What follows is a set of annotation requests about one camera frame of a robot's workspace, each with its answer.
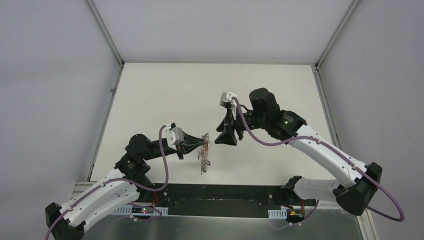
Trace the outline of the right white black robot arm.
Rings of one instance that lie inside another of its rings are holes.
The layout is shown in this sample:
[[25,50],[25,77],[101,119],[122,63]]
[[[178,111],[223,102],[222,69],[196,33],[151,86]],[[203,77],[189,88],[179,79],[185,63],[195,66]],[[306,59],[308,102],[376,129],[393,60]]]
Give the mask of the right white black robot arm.
[[249,94],[252,109],[238,112],[242,105],[236,94],[223,92],[220,106],[226,114],[220,125],[215,144],[236,146],[245,131],[262,129],[272,138],[301,151],[326,169],[333,180],[308,179],[293,176],[285,185],[284,200],[296,205],[302,200],[317,199],[337,203],[348,213],[360,216],[377,192],[375,185],[382,168],[375,162],[365,164],[350,157],[321,136],[307,121],[293,111],[280,109],[275,95],[266,88]]

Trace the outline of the metal disc keyring holder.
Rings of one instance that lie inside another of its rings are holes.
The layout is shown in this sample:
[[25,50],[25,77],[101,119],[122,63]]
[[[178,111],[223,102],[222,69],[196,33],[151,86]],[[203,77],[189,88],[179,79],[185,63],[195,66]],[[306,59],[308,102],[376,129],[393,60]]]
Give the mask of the metal disc keyring holder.
[[[202,138],[206,140],[206,142],[210,143],[210,133],[207,132],[202,135]],[[209,161],[209,149],[205,150],[205,146],[201,147],[201,150],[198,152],[197,159],[200,160],[200,175],[203,175],[207,172],[208,167],[211,165]]]

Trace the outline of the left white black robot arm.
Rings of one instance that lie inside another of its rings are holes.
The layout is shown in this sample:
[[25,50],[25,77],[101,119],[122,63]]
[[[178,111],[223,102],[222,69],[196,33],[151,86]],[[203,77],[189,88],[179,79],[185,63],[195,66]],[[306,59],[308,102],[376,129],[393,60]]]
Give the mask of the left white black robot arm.
[[[169,183],[166,157],[185,155],[199,147],[207,147],[205,137],[195,137],[175,125],[163,125],[157,140],[144,134],[133,135],[125,147],[125,154],[99,181],[69,201],[52,202],[45,208],[45,239],[80,240],[93,225],[118,207],[135,202],[147,202],[154,192],[163,191]],[[148,160],[162,158],[165,180],[162,186],[154,185],[146,176],[151,167]]]

